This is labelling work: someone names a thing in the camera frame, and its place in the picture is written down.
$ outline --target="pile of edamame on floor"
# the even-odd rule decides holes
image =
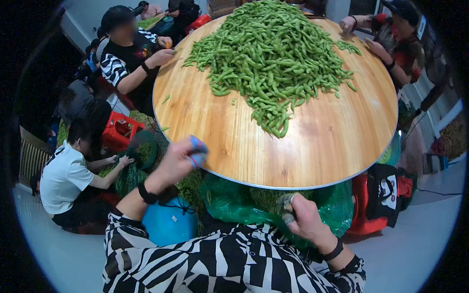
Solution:
[[[333,45],[361,55],[352,44],[334,42],[297,8],[275,0],[254,1],[237,8],[216,32],[194,42],[184,66],[200,71],[210,67],[215,96],[238,90],[254,109],[251,120],[282,138],[295,107],[318,98],[319,90],[339,98],[339,85],[352,79],[353,71],[342,68],[344,61]]]

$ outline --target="round wooden table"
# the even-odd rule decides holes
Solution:
[[[397,98],[391,77],[358,37],[362,56],[334,47],[353,70],[340,86],[340,99],[319,92],[319,99],[295,108],[285,138],[270,136],[250,120],[252,108],[232,90],[212,95],[210,70],[182,67],[194,41],[212,33],[225,21],[218,18],[195,30],[176,46],[174,60],[161,67],[153,88],[153,104],[160,127],[170,142],[192,134],[207,144],[205,169],[228,180],[271,189],[313,189],[348,180],[374,164],[389,145],[397,125]],[[314,19],[339,40],[341,29],[329,20]],[[171,97],[164,104],[166,96]],[[236,98],[236,105],[231,99]]]

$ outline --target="bracelet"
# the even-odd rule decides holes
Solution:
[[[394,59],[393,59],[393,62],[390,65],[387,65],[386,63],[384,64],[384,66],[386,66],[386,69],[388,71],[393,69],[395,65],[396,65],[396,61]]]
[[[146,72],[147,74],[150,73],[150,69],[149,69],[148,66],[145,64],[145,61],[142,63],[142,68],[145,70],[145,72]]]
[[[330,261],[336,258],[342,251],[344,250],[344,245],[342,241],[337,238],[337,246],[334,248],[334,250],[331,253],[328,253],[324,255],[324,260],[325,261]]]
[[[351,15],[351,17],[353,17],[353,19],[355,19],[355,24],[353,25],[352,30],[351,30],[351,31],[354,31],[354,30],[355,30],[355,27],[356,27],[356,24],[358,23],[358,20],[357,20],[356,17],[353,16],[353,15]]]
[[[146,190],[144,182],[138,185],[138,192],[140,193],[140,196],[144,199],[144,202],[147,204],[154,204],[158,201],[158,197],[156,194],[149,193]]]

